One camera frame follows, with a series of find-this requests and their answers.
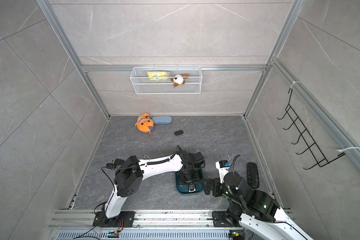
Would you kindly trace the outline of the teal storage box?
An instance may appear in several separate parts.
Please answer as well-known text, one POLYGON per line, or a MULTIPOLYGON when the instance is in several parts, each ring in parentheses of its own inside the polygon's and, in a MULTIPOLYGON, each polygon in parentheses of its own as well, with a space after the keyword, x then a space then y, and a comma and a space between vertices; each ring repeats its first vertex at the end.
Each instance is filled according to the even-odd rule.
POLYGON ((203 191, 201 182, 192 183, 190 185, 181 185, 179 180, 180 173, 175 172, 176 189, 182 195, 195 195, 203 191))

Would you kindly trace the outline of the BMW key silver black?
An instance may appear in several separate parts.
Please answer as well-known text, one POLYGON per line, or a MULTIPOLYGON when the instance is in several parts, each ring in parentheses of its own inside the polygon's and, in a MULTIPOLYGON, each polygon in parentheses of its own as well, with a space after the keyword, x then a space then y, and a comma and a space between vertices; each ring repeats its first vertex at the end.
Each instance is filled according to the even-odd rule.
POLYGON ((194 183, 189 184, 189 193, 193 193, 196 191, 196 187, 194 183))

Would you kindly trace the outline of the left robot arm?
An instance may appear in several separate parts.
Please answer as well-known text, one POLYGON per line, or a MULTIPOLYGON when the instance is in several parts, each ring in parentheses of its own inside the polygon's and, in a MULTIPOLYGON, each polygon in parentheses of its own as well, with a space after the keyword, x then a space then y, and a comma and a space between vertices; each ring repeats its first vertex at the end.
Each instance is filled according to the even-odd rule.
POLYGON ((201 184, 202 169, 205 166, 202 153, 191 154, 180 146, 166 157, 139 160, 136 156, 131 156, 125 161, 116 159, 114 163, 106 165, 107 169, 116 169, 116 172, 114 190, 102 212, 107 219, 119 217, 126 199, 138 191, 142 181, 168 172, 177 174, 176 184, 181 190, 187 194, 194 193, 201 184))

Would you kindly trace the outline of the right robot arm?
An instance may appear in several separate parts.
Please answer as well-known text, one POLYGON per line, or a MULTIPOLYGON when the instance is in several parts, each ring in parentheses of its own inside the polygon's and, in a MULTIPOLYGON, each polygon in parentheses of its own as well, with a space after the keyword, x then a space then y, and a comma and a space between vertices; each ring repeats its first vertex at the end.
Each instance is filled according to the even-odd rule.
POLYGON ((228 172, 222 179, 205 179, 207 195, 229 201, 226 211, 213 211, 214 227, 241 227, 264 240, 311 240, 267 193, 251 188, 237 172, 228 172))

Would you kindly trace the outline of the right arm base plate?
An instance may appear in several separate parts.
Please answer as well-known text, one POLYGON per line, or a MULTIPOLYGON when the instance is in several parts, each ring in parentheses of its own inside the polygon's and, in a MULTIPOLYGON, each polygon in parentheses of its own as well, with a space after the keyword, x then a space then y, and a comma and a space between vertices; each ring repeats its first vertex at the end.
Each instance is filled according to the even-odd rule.
POLYGON ((240 227, 240 218, 235 214, 230 214, 223 211, 213 211, 212 218, 215 228, 240 227))

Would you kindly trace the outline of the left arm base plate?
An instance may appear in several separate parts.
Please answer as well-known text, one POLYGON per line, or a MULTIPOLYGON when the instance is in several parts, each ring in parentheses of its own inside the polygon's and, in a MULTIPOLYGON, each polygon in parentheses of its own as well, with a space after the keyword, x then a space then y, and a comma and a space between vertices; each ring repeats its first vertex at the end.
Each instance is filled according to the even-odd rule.
POLYGON ((124 228, 131 228, 134 223, 136 212, 122 211, 117 217, 114 218, 107 218, 105 213, 102 211, 96 212, 96 216, 93 221, 93 227, 100 227, 100 228, 116 228, 116 227, 124 227, 124 228))

